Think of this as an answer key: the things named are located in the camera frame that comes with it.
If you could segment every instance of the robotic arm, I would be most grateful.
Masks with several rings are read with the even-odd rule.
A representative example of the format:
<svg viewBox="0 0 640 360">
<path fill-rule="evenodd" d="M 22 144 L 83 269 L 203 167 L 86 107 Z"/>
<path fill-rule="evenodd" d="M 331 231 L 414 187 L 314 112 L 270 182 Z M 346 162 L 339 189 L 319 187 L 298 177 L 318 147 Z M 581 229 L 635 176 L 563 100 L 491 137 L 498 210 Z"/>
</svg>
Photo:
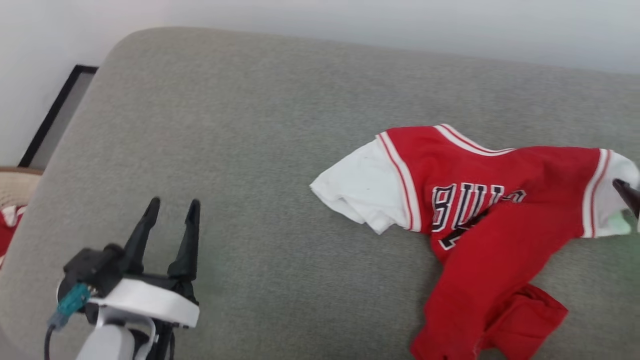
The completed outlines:
<svg viewBox="0 0 640 360">
<path fill-rule="evenodd" d="M 198 263 L 200 202 L 193 200 L 177 257 L 167 275 L 144 273 L 142 257 L 149 231 L 156 224 L 160 199 L 153 198 L 124 248 L 83 249 L 65 266 L 58 287 L 58 310 L 49 320 L 45 360 L 51 333 L 74 312 L 95 326 L 77 360 L 173 359 L 175 327 L 195 327 L 200 314 L 193 294 Z M 128 325 L 144 325 L 148 333 Z"/>
</svg>

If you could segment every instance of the gray floor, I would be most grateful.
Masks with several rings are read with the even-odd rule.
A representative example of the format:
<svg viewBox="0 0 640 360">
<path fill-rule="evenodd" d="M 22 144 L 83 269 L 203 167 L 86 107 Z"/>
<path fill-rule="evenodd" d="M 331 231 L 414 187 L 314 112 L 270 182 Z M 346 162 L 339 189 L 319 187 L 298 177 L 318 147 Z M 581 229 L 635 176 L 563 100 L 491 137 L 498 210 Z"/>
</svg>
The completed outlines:
<svg viewBox="0 0 640 360">
<path fill-rule="evenodd" d="M 44 170 L 47 167 L 51 155 L 58 146 L 62 134 L 67 129 L 92 79 L 93 74 L 80 74 L 29 167 L 39 170 Z"/>
</svg>

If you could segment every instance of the red stripe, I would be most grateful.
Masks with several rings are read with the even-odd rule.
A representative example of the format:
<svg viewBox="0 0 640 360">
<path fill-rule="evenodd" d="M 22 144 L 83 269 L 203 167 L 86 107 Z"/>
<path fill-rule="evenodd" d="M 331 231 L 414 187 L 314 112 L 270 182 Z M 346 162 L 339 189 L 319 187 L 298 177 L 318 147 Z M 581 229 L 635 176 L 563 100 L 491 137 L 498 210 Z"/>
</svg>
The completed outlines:
<svg viewBox="0 0 640 360">
<path fill-rule="evenodd" d="M 465 144 L 467 144 L 467 145 L 469 145 L 469 146 L 473 147 L 473 148 L 474 148 L 474 149 L 476 149 L 476 150 L 484 151 L 484 152 L 490 152 L 490 153 L 492 153 L 492 154 L 495 154 L 495 153 L 497 153 L 497 152 L 507 151 L 507 149 L 503 149 L 503 150 L 489 150 L 489 149 L 486 149 L 486 148 L 484 148 L 484 147 L 480 147 L 480 146 L 479 146 L 479 145 L 477 145 L 477 144 L 471 143 L 471 142 L 470 142 L 470 140 L 467 140 L 466 138 L 460 137 L 458 134 L 456 134 L 456 132 L 455 132 L 455 131 L 453 131 L 453 130 L 452 130 L 453 128 L 449 129 L 449 127 L 448 127 L 448 126 L 445 126 L 445 125 L 442 125 L 442 127 L 443 127 L 443 128 L 445 128 L 445 129 L 446 129 L 450 134 L 452 134 L 453 136 L 455 136 L 458 140 L 460 140 L 460 141 L 462 141 L 463 143 L 465 143 Z"/>
<path fill-rule="evenodd" d="M 407 190 L 406 190 L 406 184 L 404 183 L 404 176 L 402 175 L 402 172 L 400 171 L 400 167 L 398 166 L 396 161 L 391 156 L 391 152 L 389 151 L 389 148 L 387 147 L 387 143 L 385 143 L 385 139 L 380 135 L 376 135 L 376 136 L 382 142 L 382 146 L 385 147 L 385 150 L 387 152 L 387 156 L 389 157 L 389 159 L 391 159 L 391 162 L 394 164 L 394 166 L 396 167 L 396 170 L 398 171 L 398 174 L 400 175 L 400 180 L 402 180 L 402 186 L 403 186 L 403 190 L 404 190 L 404 200 L 406 201 L 406 208 L 407 208 L 407 211 L 409 212 L 409 230 L 413 230 L 413 213 L 411 212 L 411 205 L 409 203 L 409 195 L 408 195 Z"/>
<path fill-rule="evenodd" d="M 611 150 L 607 150 L 605 156 L 607 157 L 607 159 L 605 160 L 604 167 L 602 168 L 602 174 L 600 174 L 600 177 L 598 177 L 598 181 L 596 181 L 596 184 L 593 186 L 593 192 L 591 193 L 591 234 L 594 238 L 596 237 L 596 190 L 598 190 L 598 185 L 602 181 L 604 174 L 607 172 L 609 160 L 611 159 Z"/>
</svg>

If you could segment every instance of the black cable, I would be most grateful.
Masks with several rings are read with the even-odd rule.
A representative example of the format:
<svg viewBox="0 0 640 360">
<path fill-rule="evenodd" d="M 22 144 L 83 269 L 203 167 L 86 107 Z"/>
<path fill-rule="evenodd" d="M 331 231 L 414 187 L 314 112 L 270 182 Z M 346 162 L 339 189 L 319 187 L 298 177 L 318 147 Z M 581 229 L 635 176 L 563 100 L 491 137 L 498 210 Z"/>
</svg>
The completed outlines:
<svg viewBox="0 0 640 360">
<path fill-rule="evenodd" d="M 49 326 L 49 328 L 47 329 L 47 334 L 44 337 L 44 360 L 51 360 L 51 358 L 49 357 L 49 344 L 51 343 L 51 334 L 53 333 L 54 329 L 55 326 Z"/>
<path fill-rule="evenodd" d="M 175 352 L 175 334 L 171 333 L 171 340 L 169 340 L 169 360 L 173 360 L 174 352 Z"/>
</svg>

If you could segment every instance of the white stripe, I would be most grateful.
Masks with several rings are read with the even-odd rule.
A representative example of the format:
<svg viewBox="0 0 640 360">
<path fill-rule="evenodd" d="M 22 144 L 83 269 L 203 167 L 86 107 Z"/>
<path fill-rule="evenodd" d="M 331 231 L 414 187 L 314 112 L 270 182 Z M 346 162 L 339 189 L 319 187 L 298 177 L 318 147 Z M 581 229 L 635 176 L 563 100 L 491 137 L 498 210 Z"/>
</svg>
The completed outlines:
<svg viewBox="0 0 640 360">
<path fill-rule="evenodd" d="M 407 215 L 410 213 L 413 215 L 413 227 L 409 230 L 412 231 L 420 231 L 422 229 L 421 217 L 420 217 L 420 208 L 418 206 L 418 195 L 415 192 L 415 186 L 413 184 L 413 178 L 411 177 L 411 172 L 409 172 L 409 168 L 406 166 L 406 163 L 400 158 L 394 143 L 391 141 L 389 134 L 387 132 L 383 132 L 380 134 L 380 138 L 387 145 L 387 149 L 391 158 L 396 163 L 398 169 L 400 169 L 400 173 L 402 174 L 402 179 L 404 179 L 404 187 L 406 188 L 406 198 L 408 201 L 408 209 L 411 211 L 407 211 Z"/>
<path fill-rule="evenodd" d="M 515 150 L 515 149 L 489 150 L 486 147 L 482 147 L 482 146 L 478 145 L 477 143 L 473 142 L 471 139 L 469 139 L 466 136 L 462 135 L 457 130 L 455 130 L 453 127 L 451 127 L 451 126 L 449 126 L 447 124 L 436 125 L 434 127 L 448 141 L 452 142 L 453 144 L 457 145 L 458 147 L 461 147 L 462 149 L 465 149 L 467 151 L 473 152 L 474 154 L 483 155 L 483 156 L 500 156 L 500 155 L 508 154 L 511 151 Z M 460 138 L 457 138 L 456 135 L 458 135 L 460 138 L 464 139 L 468 143 L 460 140 Z"/>
<path fill-rule="evenodd" d="M 593 219 L 591 218 L 591 199 L 593 198 L 593 192 L 596 190 L 596 182 L 602 175 L 602 172 L 605 170 L 604 165 L 607 163 L 607 155 L 608 151 L 605 149 L 600 149 L 600 159 L 598 159 L 598 166 L 596 167 L 596 172 L 593 174 L 589 183 L 587 183 L 587 188 L 584 190 L 584 197 L 582 198 L 582 227 L 584 228 L 583 238 L 592 238 L 595 234 L 591 229 L 591 223 Z"/>
</svg>

